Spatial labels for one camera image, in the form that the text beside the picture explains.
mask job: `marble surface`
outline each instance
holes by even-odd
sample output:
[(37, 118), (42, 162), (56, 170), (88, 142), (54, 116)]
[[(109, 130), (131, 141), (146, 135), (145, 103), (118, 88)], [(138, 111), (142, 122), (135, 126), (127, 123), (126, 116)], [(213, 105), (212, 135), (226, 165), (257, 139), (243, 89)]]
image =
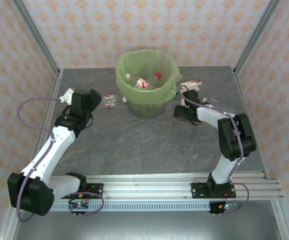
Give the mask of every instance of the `marble surface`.
[[(229, 66), (179, 69), (183, 76), (180, 82), (200, 78), (204, 95), (236, 113), (244, 112)], [(114, 68), (65, 69), (58, 97), (68, 88), (93, 88), (102, 95), (121, 95)], [(93, 125), (82, 131), (66, 150), (53, 175), (67, 172), (83, 175), (211, 172), (221, 155), (218, 131), (205, 122), (195, 126), (174, 118), (174, 108), (180, 102), (180, 95), (176, 95), (166, 103), (161, 115), (150, 120), (136, 118), (126, 105), (96, 109)], [(64, 104), (56, 103), (52, 123), (64, 107)], [(238, 168), (238, 171), (261, 170), (263, 164), (258, 150)]]

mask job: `trash bin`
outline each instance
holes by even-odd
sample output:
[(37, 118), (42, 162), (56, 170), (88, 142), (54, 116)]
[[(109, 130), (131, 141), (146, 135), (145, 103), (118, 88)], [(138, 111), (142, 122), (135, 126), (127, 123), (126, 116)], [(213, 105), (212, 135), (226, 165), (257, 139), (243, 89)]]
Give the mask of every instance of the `trash bin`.
[[(127, 74), (143, 79), (161, 74), (156, 89), (145, 90), (130, 85)], [(176, 83), (182, 78), (176, 63), (158, 50), (138, 50), (122, 54), (115, 67), (116, 84), (127, 100), (130, 112), (141, 119), (162, 113), (165, 103), (176, 95)]]

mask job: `patterned wallpaper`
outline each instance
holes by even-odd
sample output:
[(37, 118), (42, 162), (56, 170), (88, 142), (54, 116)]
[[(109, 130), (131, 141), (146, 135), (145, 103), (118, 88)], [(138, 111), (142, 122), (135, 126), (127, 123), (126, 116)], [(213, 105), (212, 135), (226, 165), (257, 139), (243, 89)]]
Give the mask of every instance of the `patterned wallpaper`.
[(283, 0), (239, 76), (270, 177), (289, 202), (289, 0)]
[(270, 0), (24, 0), (60, 68), (158, 49), (179, 66), (235, 66)]
[[(53, 80), (11, 0), (0, 0), (0, 229), (10, 206), (7, 178), (29, 162), (38, 135), (18, 122), (17, 106), (31, 97), (48, 96)], [(38, 126), (45, 106), (45, 102), (29, 104), (21, 116)]]

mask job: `plastic bottle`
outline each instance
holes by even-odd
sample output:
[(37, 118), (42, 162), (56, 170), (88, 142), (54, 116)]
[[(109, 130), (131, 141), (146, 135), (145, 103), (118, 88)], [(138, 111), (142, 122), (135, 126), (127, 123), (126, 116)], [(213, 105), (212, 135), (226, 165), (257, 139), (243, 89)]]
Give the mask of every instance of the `plastic bottle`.
[(121, 107), (126, 103), (127, 100), (125, 97), (121, 97), (118, 95), (103, 95), (102, 101), (98, 105), (97, 109)]
[(144, 80), (139, 76), (132, 76), (129, 73), (126, 74), (127, 78), (130, 81), (130, 85), (136, 89), (143, 89), (143, 90), (154, 90), (156, 87), (149, 83), (148, 81)]
[(149, 79), (147, 79), (146, 81), (155, 86), (156, 88), (162, 87), (160, 86), (161, 83), (159, 82), (159, 79), (161, 78), (161, 74), (159, 72), (157, 72), (154, 76), (150, 77)]

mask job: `wire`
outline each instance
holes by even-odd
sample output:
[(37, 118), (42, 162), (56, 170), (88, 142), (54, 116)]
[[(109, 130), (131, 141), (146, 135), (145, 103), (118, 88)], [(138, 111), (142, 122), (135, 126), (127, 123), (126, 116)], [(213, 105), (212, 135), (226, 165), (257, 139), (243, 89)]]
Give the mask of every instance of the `wire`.
[(227, 194), (226, 198), (228, 198), (228, 195), (229, 195), (229, 196), (233, 197), (233, 199), (235, 201), (237, 201), (236, 197), (233, 194), (231, 194), (230, 192), (226, 192), (225, 194)]
[(228, 194), (226, 191), (224, 191), (224, 194), (225, 194), (225, 203), (227, 203), (227, 200), (228, 200)]
[(192, 124), (192, 125), (200, 125), (201, 124), (201, 122), (199, 122), (199, 123), (194, 123), (193, 121), (190, 121), (190, 123)]
[(90, 123), (88, 126), (86, 126), (85, 127), (86, 129), (89, 128), (92, 124), (94, 124), (94, 116), (92, 114), (91, 114), (91, 118), (92, 118), (92, 123)]
[[(91, 188), (88, 189), (86, 192), (90, 192), (90, 191), (91, 191)], [(90, 195), (88, 195), (88, 197), (86, 198), (86, 201), (88, 201), (89, 197), (90, 197)]]
[[(85, 192), (75, 192), (75, 193), (71, 193), (70, 195), (80, 195), (80, 194), (88, 194), (88, 195), (91, 195), (91, 196), (95, 196), (95, 197), (98, 197), (101, 201), (102, 201), (102, 205), (95, 211), (90, 211), (88, 213), (85, 213), (83, 215), (80, 215), (81, 216), (89, 216), (89, 215), (92, 215), (92, 214), (96, 214), (98, 213), (101, 209), (103, 209), (104, 205), (105, 205), (105, 201), (103, 199), (102, 196), (100, 196), (99, 194), (96, 194), (96, 193), (93, 193), (93, 192), (88, 192), (88, 191), (85, 191)], [(78, 204), (75, 204), (75, 205), (72, 205), (71, 208), (70, 208), (70, 213), (75, 216), (76, 214), (74, 213), (73, 211), (73, 208), (76, 207)]]
[(25, 122), (22, 120), (21, 116), (20, 116), (20, 110), (21, 110), (21, 108), (22, 108), (25, 104), (27, 104), (27, 103), (29, 103), (29, 102), (32, 102), (32, 101), (36, 101), (36, 100), (60, 101), (60, 99), (58, 99), (58, 98), (50, 98), (50, 97), (35, 97), (35, 98), (30, 98), (30, 99), (24, 101), (23, 103), (21, 103), (21, 105), (18, 107), (17, 112), (16, 112), (18, 120), (19, 120), (22, 124), (24, 124), (26, 127), (30, 128), (30, 129), (33, 129), (33, 130), (45, 131), (45, 132), (47, 132), (47, 133), (49, 134), (49, 136), (50, 136), (50, 144), (49, 144), (48, 148), (46, 149), (46, 151), (44, 152), (44, 154), (39, 158), (39, 160), (33, 165), (33, 169), (31, 169), (31, 170), (29, 171), (29, 173), (27, 174), (27, 176), (25, 176), (25, 178), (24, 178), (24, 180), (23, 180), (23, 182), (22, 182), (22, 184), (21, 184), (21, 187), (20, 187), (20, 190), (19, 190), (19, 193), (18, 193), (18, 198), (17, 198), (17, 200), (16, 200), (16, 214), (17, 214), (17, 217), (18, 217), (18, 219), (19, 219), (19, 222), (21, 222), (21, 223), (25, 223), (25, 222), (29, 221), (29, 220), (35, 215), (35, 214), (33, 213), (33, 214), (31, 214), (31, 215), (30, 215), (28, 218), (26, 218), (26, 219), (23, 219), (23, 218), (21, 217), (20, 203), (21, 203), (21, 198), (22, 198), (22, 195), (23, 195), (23, 192), (24, 192), (26, 183), (27, 183), (29, 177), (31, 176), (31, 174), (32, 174), (32, 173), (34, 172), (34, 170), (37, 168), (37, 166), (42, 162), (42, 160), (43, 160), (43, 159), (46, 157), (46, 155), (49, 153), (50, 149), (52, 148), (52, 146), (53, 146), (53, 144), (54, 144), (54, 140), (55, 140), (55, 136), (54, 136), (54, 134), (53, 134), (53, 132), (52, 132), (51, 130), (49, 130), (49, 129), (47, 129), (47, 128), (42, 128), (42, 127), (37, 127), (37, 126), (31, 126), (31, 125), (25, 123)]
[[(186, 88), (187, 91), (189, 91), (189, 88), (188, 88), (187, 86), (185, 86), (185, 85), (180, 85), (180, 86)], [(200, 107), (200, 108), (212, 109), (212, 110), (217, 111), (218, 113), (221, 113), (221, 114), (226, 115), (226, 116), (230, 119), (230, 121), (231, 121), (231, 123), (232, 123), (232, 125), (233, 125), (234, 131), (235, 131), (235, 134), (236, 134), (236, 138), (237, 138), (237, 141), (238, 141), (238, 145), (239, 145), (240, 158), (236, 161), (234, 167), (232, 168), (231, 172), (229, 173), (229, 175), (228, 175), (228, 182), (229, 182), (229, 184), (231, 184), (231, 185), (241, 185), (241, 186), (243, 186), (243, 187), (245, 188), (245, 190), (246, 190), (246, 193), (247, 193), (246, 200), (245, 200), (244, 204), (243, 204), (241, 207), (239, 207), (239, 208), (237, 208), (237, 209), (235, 209), (235, 210), (233, 210), (233, 211), (231, 211), (231, 212), (227, 212), (226, 214), (235, 212), (236, 210), (241, 209), (244, 205), (246, 205), (247, 202), (249, 201), (249, 198), (250, 198), (249, 189), (247, 188), (247, 186), (246, 186), (245, 184), (240, 183), (240, 182), (235, 182), (235, 183), (233, 183), (233, 182), (231, 181), (232, 175), (234, 174), (234, 172), (236, 171), (236, 169), (237, 169), (237, 167), (240, 165), (240, 163), (244, 160), (244, 148), (243, 148), (243, 145), (242, 145), (242, 142), (241, 142), (241, 137), (240, 137), (240, 134), (239, 134), (239, 131), (238, 131), (237, 124), (236, 124), (235, 120), (233, 119), (233, 117), (232, 117), (230, 114), (222, 111), (221, 109), (216, 108), (216, 107), (214, 107), (214, 106), (206, 106), (206, 105), (202, 105), (202, 104), (196, 103), (196, 102), (194, 102), (194, 101), (191, 101), (191, 100), (189, 100), (188, 98), (186, 98), (181, 91), (180, 91), (180, 94), (181, 94), (182, 98), (183, 98), (184, 100), (186, 100), (188, 103), (191, 103), (191, 104), (193, 104), (193, 105), (196, 105), (196, 106), (198, 106), (198, 107)]]

